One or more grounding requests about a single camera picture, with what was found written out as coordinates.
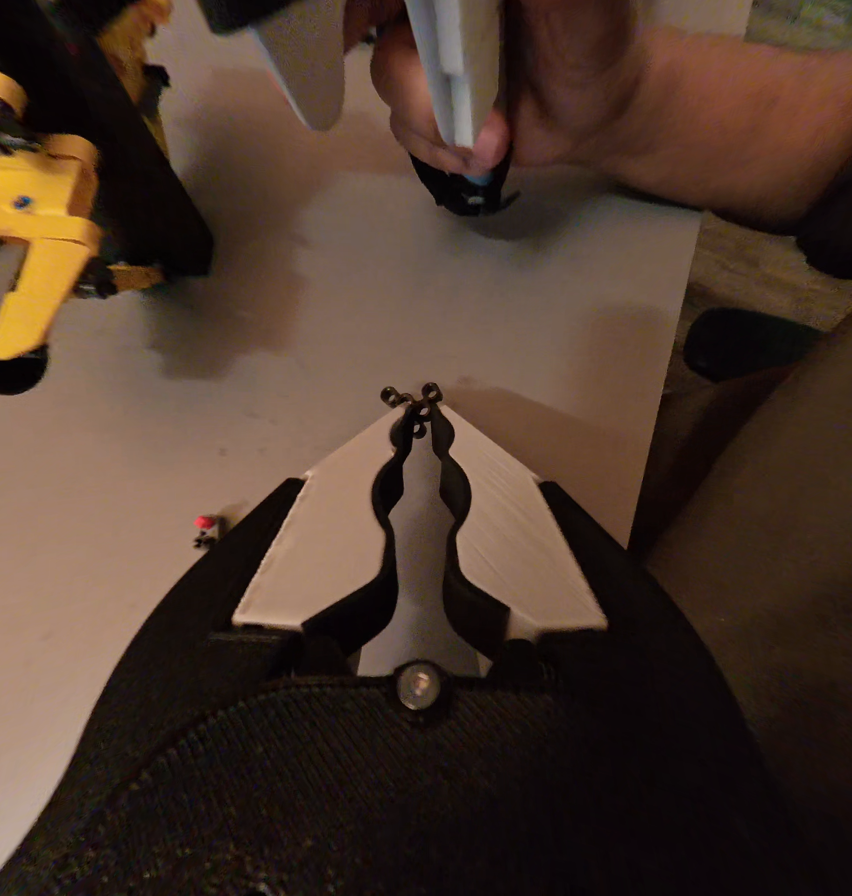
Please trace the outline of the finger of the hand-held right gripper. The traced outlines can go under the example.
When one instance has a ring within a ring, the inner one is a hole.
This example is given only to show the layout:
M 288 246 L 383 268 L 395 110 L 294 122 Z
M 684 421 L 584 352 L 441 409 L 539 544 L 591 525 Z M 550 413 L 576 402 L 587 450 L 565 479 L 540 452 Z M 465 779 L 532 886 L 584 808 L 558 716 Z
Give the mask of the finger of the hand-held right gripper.
M 344 101 L 344 1 L 290 2 L 252 25 L 299 120 L 327 132 Z

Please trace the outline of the black chair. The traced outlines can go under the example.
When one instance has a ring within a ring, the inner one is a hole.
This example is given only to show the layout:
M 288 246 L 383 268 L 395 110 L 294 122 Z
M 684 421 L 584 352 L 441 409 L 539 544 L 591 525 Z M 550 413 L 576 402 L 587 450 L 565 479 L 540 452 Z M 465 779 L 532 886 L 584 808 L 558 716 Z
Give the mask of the black chair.
M 790 230 L 815 271 L 852 280 L 852 159 Z M 687 367 L 719 384 L 801 361 L 823 330 L 762 312 L 712 308 L 691 324 Z

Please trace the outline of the yellow toy brick vehicle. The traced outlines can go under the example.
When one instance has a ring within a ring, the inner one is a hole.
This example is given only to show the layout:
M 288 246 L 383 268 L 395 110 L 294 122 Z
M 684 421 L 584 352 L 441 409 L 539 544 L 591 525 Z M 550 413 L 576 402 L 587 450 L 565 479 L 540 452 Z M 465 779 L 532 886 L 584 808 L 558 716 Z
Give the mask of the yellow toy brick vehicle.
M 213 237 L 169 159 L 172 2 L 0 1 L 0 395 L 33 389 L 73 297 L 206 276 Z

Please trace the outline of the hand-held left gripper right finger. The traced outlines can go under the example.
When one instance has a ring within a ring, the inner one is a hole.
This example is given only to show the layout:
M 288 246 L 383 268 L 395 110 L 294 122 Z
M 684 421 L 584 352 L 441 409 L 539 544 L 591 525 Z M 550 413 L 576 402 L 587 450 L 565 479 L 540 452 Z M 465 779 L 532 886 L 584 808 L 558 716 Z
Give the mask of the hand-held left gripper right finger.
M 606 631 L 538 476 L 454 409 L 434 407 L 430 422 L 439 494 L 453 517 L 443 605 L 454 632 L 497 659 L 510 641 Z

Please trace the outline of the person's right hand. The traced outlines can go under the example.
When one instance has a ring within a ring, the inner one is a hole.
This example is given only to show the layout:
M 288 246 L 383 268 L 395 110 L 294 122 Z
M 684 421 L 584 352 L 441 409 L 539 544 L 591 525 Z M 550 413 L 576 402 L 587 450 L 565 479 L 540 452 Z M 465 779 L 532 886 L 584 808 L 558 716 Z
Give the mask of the person's right hand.
M 635 2 L 505 2 L 506 96 L 469 149 L 440 135 L 402 2 L 347 2 L 343 24 L 346 50 L 380 32 L 371 78 L 399 145 L 455 175 L 486 175 L 509 149 L 522 166 L 577 161 L 627 108 L 644 68 Z

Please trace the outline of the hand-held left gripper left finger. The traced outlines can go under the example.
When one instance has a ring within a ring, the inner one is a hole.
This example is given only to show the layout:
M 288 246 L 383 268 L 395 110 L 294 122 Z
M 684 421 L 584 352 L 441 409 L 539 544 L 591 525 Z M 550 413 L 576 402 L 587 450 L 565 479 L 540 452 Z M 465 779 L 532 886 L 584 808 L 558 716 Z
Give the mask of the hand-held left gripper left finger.
M 389 411 L 308 470 L 231 617 L 238 631 L 333 639 L 350 656 L 383 631 L 398 599 L 388 515 L 416 428 Z

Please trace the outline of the person's right forearm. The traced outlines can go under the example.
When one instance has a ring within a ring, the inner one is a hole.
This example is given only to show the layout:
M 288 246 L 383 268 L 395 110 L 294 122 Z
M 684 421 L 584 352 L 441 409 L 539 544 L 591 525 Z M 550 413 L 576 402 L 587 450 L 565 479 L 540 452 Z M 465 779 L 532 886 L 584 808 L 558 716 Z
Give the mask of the person's right forearm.
M 634 94 L 597 164 L 622 185 L 770 232 L 852 161 L 852 50 L 647 28 Z

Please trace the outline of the black toy connector piece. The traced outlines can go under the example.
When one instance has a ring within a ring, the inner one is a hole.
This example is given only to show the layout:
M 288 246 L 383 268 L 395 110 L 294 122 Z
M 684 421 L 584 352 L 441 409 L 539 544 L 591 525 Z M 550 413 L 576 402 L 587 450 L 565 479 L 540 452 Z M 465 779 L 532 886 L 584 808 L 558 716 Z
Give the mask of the black toy connector piece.
M 443 393 L 438 384 L 429 382 L 420 389 L 420 395 L 400 392 L 396 387 L 386 386 L 380 392 L 380 399 L 389 409 L 402 409 L 402 428 L 410 436 L 419 440 L 427 432 L 432 411 L 443 401 Z

